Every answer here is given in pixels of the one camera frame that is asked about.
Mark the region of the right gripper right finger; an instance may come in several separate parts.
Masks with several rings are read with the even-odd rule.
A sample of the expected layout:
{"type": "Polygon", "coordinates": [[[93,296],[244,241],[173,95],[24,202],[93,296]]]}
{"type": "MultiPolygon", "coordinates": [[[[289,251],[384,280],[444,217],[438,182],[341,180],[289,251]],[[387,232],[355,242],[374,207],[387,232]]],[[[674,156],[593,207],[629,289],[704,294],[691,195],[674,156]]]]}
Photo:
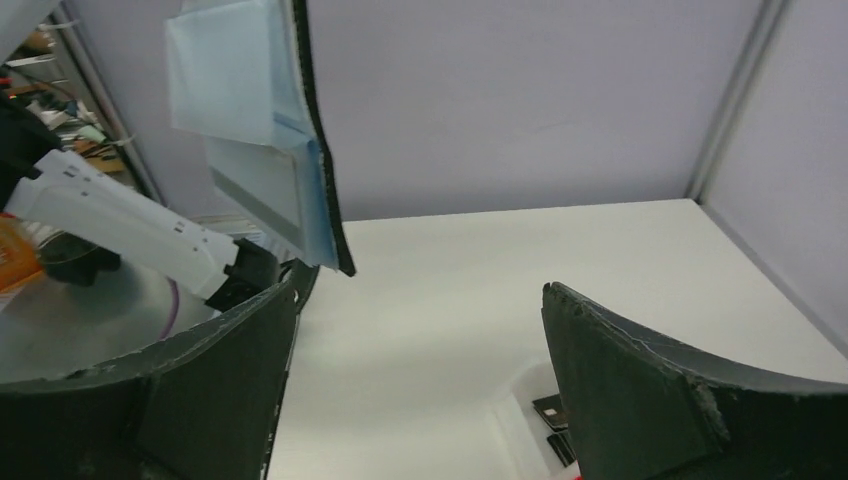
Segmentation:
{"type": "Polygon", "coordinates": [[[559,283],[542,322],[586,479],[843,479],[847,388],[748,366],[559,283]]]}

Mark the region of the black leather card holder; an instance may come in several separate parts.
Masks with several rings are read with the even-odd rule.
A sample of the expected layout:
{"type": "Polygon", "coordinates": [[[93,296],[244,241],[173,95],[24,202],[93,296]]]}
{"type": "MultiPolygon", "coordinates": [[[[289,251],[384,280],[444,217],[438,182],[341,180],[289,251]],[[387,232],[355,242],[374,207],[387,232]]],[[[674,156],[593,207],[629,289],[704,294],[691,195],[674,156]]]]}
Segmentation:
{"type": "Polygon", "coordinates": [[[216,189],[296,258],[354,275],[304,1],[185,1],[165,23],[173,127],[216,189]]]}

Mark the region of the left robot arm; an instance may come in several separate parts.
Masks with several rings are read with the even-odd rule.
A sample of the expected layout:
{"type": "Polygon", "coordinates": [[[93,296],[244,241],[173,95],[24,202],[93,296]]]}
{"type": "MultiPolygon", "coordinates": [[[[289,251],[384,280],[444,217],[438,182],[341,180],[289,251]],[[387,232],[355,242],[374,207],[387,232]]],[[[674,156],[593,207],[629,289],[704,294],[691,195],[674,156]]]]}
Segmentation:
{"type": "Polygon", "coordinates": [[[207,229],[63,147],[33,112],[1,97],[1,209],[151,268],[225,312],[279,280],[271,252],[207,229]]]}

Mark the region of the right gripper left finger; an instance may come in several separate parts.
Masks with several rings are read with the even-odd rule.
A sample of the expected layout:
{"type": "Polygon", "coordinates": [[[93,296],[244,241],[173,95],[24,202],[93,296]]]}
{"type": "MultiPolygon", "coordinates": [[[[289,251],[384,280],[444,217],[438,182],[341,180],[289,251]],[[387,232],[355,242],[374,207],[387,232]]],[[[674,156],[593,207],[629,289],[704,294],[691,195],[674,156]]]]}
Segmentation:
{"type": "Polygon", "coordinates": [[[1,388],[5,479],[263,479],[297,323],[277,285],[142,350],[1,388]]]}

